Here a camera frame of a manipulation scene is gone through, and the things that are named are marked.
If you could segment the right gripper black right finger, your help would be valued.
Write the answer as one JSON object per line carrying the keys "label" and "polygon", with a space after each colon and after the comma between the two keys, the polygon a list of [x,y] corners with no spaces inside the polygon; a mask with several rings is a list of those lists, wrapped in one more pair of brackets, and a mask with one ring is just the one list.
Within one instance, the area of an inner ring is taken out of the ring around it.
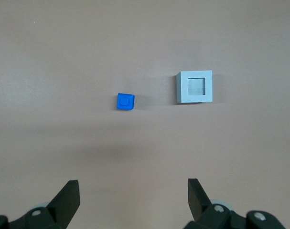
{"label": "right gripper black right finger", "polygon": [[188,204],[193,216],[186,229],[283,229],[282,223],[272,214],[249,211],[245,217],[222,203],[212,203],[199,180],[188,179]]}

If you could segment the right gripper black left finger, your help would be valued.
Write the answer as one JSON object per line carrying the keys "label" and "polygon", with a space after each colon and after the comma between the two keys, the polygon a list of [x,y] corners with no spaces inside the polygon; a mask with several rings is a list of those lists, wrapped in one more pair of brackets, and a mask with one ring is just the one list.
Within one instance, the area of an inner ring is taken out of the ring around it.
{"label": "right gripper black left finger", "polygon": [[0,215],[0,229],[65,229],[79,206],[79,182],[70,180],[47,206],[31,209],[12,222]]}

